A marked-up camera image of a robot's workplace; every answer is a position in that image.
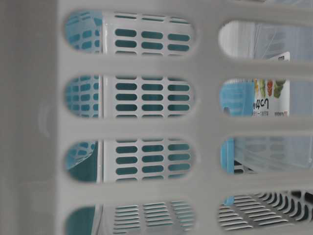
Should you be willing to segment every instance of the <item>light blue lid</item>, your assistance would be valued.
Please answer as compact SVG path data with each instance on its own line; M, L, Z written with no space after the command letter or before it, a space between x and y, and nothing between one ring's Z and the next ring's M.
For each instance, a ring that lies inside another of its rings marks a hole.
M254 82L229 82L222 86L220 103L222 110L230 116L251 116L254 102ZM234 174L234 139L229 138L221 146L221 167L224 171ZM224 201L229 206L234 203L234 197Z

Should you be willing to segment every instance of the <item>printed label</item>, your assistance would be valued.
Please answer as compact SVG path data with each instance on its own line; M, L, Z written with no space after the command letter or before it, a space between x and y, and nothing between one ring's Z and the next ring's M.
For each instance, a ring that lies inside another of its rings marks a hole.
M290 52L277 55L269 60L290 61ZM289 116L290 81L255 79L254 89L253 116Z

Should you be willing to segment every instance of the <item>white plastic crate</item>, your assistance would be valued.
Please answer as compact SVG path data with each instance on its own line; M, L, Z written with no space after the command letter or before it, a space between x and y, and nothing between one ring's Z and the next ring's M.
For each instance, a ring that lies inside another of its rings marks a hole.
M312 187L312 173L308 171L229 177L220 170L217 157L219 146L231 135L312 134L309 117L283 121L266 118L264 126L256 120L223 115L218 90L234 75L298 80L310 79L313 70L310 64L235 61L221 52L217 40L220 27L234 18L312 26L311 10L225 0L192 4L185 0L26 0L0 4L1 17L6 19L1 21L6 32L1 44L1 70L5 81L1 87L1 106L4 107L1 120L5 123L2 131L6 134L1 136L1 233L63 234L65 220L79 207L131 205L181 197L190 202L197 213L197 223L190 234L223 234L216 220L221 198ZM76 52L65 41L64 22L71 12L92 8L186 18L197 33L195 46L181 57L129 59L123 55ZM67 111L63 95L72 78L82 74L131 74L134 71L146 75L161 72L164 76L186 79L197 96L193 110L183 118L158 120L81 119ZM164 138L178 136L194 147L195 163L187 178L94 185L74 181L65 171L65 153L75 142L150 138L151 133ZM310 228L308 224L275 228L271 232L305 235L312 233ZM263 231L255 230L254 234L263 234Z

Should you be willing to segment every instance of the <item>vegetable illustration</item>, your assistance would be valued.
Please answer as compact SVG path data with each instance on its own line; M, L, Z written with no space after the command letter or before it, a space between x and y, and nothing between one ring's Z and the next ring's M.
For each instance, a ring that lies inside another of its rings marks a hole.
M272 87L273 87L273 81L269 80L268 81L268 95L271 96L272 95Z
M258 80L254 79L254 91L255 91L255 95L259 94L259 86L258 86Z
M274 85L274 97L279 98L286 80L276 81Z
M264 79L260 79L260 93L262 98L265 98L265 80Z

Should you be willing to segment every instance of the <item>oval opening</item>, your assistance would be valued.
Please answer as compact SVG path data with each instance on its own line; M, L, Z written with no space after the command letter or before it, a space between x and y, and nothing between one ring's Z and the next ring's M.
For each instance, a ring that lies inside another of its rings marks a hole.
M221 147L221 166L229 174L312 170L312 136L233 137Z
M189 173L194 160L194 149L180 139L107 139L73 145L66 152L65 168L84 182L168 180Z
M72 13L65 36L71 47L86 53L182 56L192 47L195 32L181 18L93 10Z
M233 58L311 62L312 34L313 27L307 26L231 21L221 28L219 43Z
M161 179L160 176L145 180ZM74 211L66 221L66 235L134 234L145 235L187 234L193 230L197 217L188 202L155 201L130 205L94 205Z
M168 118L188 114L195 95L181 78L82 75L67 84L64 100L84 118Z
M234 117L313 116L312 90L310 81L231 79L222 85L220 106Z

